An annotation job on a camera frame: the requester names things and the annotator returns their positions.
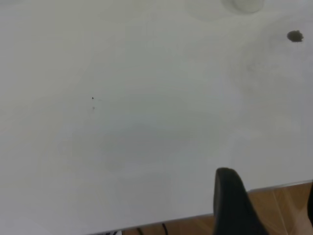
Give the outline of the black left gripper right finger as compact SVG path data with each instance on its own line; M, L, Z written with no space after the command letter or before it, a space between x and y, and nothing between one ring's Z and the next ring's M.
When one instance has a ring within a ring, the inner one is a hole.
M311 222L313 222L313 185L311 186L308 201L307 201L307 214Z

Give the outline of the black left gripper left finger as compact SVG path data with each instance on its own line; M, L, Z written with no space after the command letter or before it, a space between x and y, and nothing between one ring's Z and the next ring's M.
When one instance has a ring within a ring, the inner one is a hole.
M216 170L213 215L215 235L267 235L238 173L226 167Z

